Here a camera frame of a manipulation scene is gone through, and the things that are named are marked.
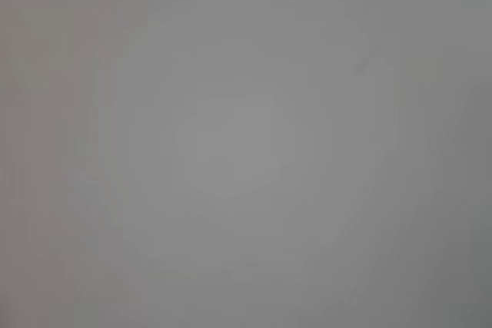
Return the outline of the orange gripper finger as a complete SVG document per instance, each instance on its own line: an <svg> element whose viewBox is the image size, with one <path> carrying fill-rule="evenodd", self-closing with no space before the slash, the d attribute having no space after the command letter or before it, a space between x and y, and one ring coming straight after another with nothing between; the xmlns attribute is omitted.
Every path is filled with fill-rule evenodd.
<svg viewBox="0 0 492 328"><path fill-rule="evenodd" d="M469 90L446 136L384 175L368 281L371 327L491 325L491 88Z"/></svg>

